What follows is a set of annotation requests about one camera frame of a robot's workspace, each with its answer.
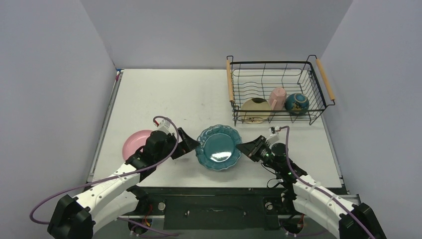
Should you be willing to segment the teal scalloped plate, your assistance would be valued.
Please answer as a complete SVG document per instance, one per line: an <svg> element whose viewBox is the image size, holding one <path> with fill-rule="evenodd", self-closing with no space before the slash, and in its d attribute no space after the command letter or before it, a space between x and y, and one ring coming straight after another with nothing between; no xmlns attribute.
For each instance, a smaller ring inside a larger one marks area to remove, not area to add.
<svg viewBox="0 0 422 239"><path fill-rule="evenodd" d="M197 137L197 142L197 160L208 170L227 170L242 156L236 147L242 144L242 138L237 130L228 125L217 124L204 129Z"/></svg>

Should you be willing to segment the cream plate with black accent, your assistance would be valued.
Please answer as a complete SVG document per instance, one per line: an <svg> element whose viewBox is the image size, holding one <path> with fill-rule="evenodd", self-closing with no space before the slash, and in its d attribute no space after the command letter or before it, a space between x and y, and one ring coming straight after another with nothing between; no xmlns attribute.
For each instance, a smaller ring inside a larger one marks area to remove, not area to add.
<svg viewBox="0 0 422 239"><path fill-rule="evenodd" d="M271 114L269 102L263 98L250 98L240 107L239 120L244 123L262 123Z"/></svg>

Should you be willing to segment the pink plate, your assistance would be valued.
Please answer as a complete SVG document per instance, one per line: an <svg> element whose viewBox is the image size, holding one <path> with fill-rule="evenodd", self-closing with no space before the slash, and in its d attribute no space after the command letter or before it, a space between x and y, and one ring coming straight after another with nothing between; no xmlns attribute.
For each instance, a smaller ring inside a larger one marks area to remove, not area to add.
<svg viewBox="0 0 422 239"><path fill-rule="evenodd" d="M155 168L154 162L148 162L147 159L141 158L140 148L145 146L151 130L140 130L132 134L123 144L122 156L124 163L120 167L128 172L148 168Z"/></svg>

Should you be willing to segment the pink mug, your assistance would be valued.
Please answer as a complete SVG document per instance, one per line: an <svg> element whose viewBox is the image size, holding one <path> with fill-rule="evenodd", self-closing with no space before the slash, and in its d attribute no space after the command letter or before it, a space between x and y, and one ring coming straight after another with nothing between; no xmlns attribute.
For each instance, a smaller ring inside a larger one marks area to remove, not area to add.
<svg viewBox="0 0 422 239"><path fill-rule="evenodd" d="M274 88L268 100L271 106L271 110L273 111L282 110L285 105L286 98L287 98L287 92L285 91L283 87Z"/></svg>

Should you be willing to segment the dark bowl beige inside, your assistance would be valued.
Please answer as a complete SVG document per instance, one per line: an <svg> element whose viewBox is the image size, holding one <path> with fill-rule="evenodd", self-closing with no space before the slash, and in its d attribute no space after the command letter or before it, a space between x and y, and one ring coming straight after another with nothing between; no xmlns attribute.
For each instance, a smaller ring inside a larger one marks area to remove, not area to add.
<svg viewBox="0 0 422 239"><path fill-rule="evenodd" d="M310 102L306 95L294 93L289 95L285 101L285 109L294 116L302 116L307 113Z"/></svg>

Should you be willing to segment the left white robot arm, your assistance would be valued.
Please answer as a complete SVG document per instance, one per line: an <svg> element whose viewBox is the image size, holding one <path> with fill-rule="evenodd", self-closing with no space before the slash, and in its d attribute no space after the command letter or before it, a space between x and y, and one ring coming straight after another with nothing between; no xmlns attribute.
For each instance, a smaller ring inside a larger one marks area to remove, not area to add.
<svg viewBox="0 0 422 239"><path fill-rule="evenodd" d="M177 135L164 130L151 132L145 143L107 179L57 203L47 231L56 239L91 239L102 227L118 217L134 211L143 214L148 200L137 184L168 158L179 158L199 146L182 128Z"/></svg>

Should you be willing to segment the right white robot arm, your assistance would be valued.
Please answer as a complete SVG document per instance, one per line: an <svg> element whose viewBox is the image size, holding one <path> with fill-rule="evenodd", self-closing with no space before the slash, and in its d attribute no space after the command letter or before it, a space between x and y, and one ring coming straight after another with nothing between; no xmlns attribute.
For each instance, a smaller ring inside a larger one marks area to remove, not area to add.
<svg viewBox="0 0 422 239"><path fill-rule="evenodd" d="M280 200L284 211L310 217L337 239L386 238L370 206L351 202L322 186L290 159L286 143L270 145L265 137L259 136L236 148L280 176L286 189Z"/></svg>

